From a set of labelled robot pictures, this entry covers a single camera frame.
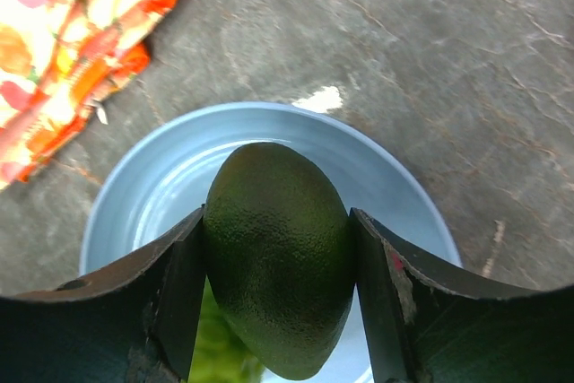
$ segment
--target crumpled orange packaging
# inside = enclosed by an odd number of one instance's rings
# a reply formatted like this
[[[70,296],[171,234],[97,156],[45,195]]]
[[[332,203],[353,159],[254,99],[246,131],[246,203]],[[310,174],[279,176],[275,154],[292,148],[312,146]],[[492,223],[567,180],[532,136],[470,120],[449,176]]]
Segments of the crumpled orange packaging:
[[[149,63],[141,42],[177,0],[0,0],[0,189],[80,133],[94,101]]]

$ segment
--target plate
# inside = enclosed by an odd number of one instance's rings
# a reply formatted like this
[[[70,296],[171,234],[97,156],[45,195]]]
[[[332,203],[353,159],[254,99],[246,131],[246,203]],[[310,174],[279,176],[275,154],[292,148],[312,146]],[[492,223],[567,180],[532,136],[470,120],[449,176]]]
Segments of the plate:
[[[158,238],[205,202],[215,174],[243,144],[290,146],[331,179],[347,209],[358,207],[403,238],[461,265],[439,211],[415,178],[367,136],[329,116],[271,102],[190,112],[156,129],[111,172],[88,219],[86,274]],[[287,380],[270,371],[264,383]],[[339,344],[313,383],[372,382],[357,293]]]

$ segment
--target dark gray countertop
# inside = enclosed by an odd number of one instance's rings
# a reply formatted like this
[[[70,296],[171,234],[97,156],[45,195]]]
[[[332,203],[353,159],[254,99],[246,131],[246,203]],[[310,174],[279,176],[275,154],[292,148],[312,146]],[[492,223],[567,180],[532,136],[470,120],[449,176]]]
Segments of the dark gray countertop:
[[[179,0],[150,42],[109,125],[0,194],[1,293],[75,277],[102,181],[158,125],[322,86],[421,181],[468,268],[574,281],[574,0]]]

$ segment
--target blue plate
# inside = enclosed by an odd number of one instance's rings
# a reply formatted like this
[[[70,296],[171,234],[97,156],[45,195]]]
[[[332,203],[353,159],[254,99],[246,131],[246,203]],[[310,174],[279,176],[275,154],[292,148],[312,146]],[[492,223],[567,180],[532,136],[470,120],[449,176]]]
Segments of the blue plate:
[[[437,208],[414,177],[357,130],[289,105],[239,102],[186,114],[132,148],[109,175],[83,237],[86,274],[158,238],[205,202],[223,161],[237,147],[274,141],[314,161],[347,209],[361,208],[390,230],[461,265]],[[268,372],[264,382],[283,382]],[[370,362],[355,293],[341,341],[309,382],[369,383]]]

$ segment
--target stone tabletop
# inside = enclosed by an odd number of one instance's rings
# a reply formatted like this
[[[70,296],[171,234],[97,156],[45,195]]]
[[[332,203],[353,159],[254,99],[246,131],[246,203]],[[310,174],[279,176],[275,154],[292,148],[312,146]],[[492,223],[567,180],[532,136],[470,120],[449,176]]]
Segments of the stone tabletop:
[[[100,186],[138,140],[231,100],[293,103],[393,153],[465,265],[523,286],[574,281],[574,0],[179,0],[153,62],[29,184],[0,194],[0,292],[77,274]]]

